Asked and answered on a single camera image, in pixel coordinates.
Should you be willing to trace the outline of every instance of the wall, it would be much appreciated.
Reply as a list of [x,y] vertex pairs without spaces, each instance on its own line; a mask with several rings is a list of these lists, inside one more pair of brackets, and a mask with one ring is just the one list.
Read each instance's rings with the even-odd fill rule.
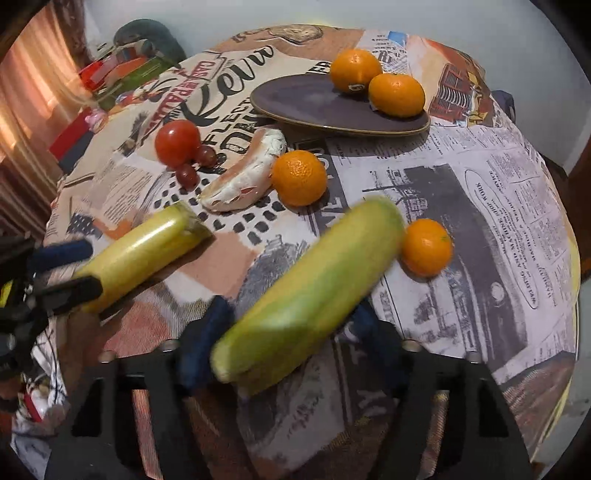
[[591,85],[529,0],[86,0],[106,41],[136,18],[161,21],[191,55],[243,30],[321,23],[398,30],[463,50],[493,90],[515,97],[517,124],[544,155],[572,169],[591,134]]

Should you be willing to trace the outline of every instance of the newspaper print tablecloth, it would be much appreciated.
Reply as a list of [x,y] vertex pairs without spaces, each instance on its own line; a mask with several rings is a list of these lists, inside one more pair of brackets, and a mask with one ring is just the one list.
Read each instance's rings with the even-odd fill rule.
[[[241,212],[204,211],[200,189],[245,153],[255,128],[272,123],[250,105],[253,88],[288,74],[325,74],[338,51],[354,46],[371,50],[386,71],[421,82],[432,116],[428,134],[326,138],[282,125],[291,148],[309,150],[324,163],[329,188],[321,202],[293,211],[270,191]],[[68,177],[46,242],[85,236],[98,252],[177,201],[191,206],[216,240],[139,289],[100,347],[119,355],[150,351],[199,318],[214,294],[230,298],[242,314],[350,205],[386,195],[407,222],[421,216],[441,222],[456,253],[426,283],[393,265],[372,293],[378,315],[431,351],[480,351],[534,454],[576,358],[579,257],[542,158],[498,108],[475,61],[414,35],[288,25],[238,34],[135,96]],[[225,161],[202,169],[194,192],[155,161],[154,132],[176,118],[195,123]],[[394,403],[365,353],[346,337],[336,334],[284,381],[239,401],[237,416],[218,387],[187,402],[214,478],[365,478]],[[67,339],[57,343],[68,346]],[[58,382],[70,368],[65,358],[60,354]],[[437,457],[445,402],[445,393],[434,399],[425,475]],[[136,410],[144,465],[158,478],[142,393]]]

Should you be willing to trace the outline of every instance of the plate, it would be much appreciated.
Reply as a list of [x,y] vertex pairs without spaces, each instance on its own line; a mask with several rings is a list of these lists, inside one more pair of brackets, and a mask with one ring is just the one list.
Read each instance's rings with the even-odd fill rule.
[[357,135],[414,135],[429,128],[427,112],[402,119],[375,112],[365,96],[340,93],[330,76],[304,73],[256,87],[251,103],[277,120]]

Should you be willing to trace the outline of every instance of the red grape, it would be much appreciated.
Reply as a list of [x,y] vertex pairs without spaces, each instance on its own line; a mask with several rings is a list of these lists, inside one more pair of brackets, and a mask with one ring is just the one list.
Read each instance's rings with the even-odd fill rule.
[[215,167],[217,165],[216,151],[209,145],[200,145],[195,152],[195,161],[202,167]]
[[199,182],[199,175],[197,175],[195,169],[188,163],[177,168],[174,174],[180,186],[185,190],[193,190],[197,186],[197,182]]
[[189,120],[168,122],[158,130],[154,140],[158,159],[172,168],[195,158],[199,145],[199,129]]

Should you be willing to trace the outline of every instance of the orange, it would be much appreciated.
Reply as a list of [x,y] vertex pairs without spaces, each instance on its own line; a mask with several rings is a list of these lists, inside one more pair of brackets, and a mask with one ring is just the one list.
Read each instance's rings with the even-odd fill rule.
[[271,181],[282,202],[303,207],[322,197],[328,180],[324,165],[313,153],[294,150],[275,161]]
[[415,275],[434,277],[447,266],[452,255],[452,239],[440,223],[419,218],[408,226],[401,259]]
[[386,115],[406,118],[425,107],[425,90],[410,75],[383,73],[369,82],[369,101]]
[[341,92],[356,93],[367,89],[369,82],[382,73],[382,64],[367,50],[344,50],[330,65],[330,79]]

